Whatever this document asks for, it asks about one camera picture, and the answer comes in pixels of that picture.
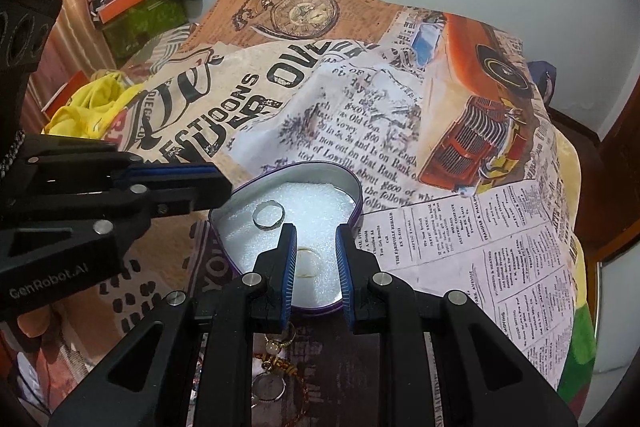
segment yellow clothing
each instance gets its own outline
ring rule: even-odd
[[[111,121],[141,89],[142,84],[127,88],[122,73],[110,71],[78,89],[42,132],[100,139]]]

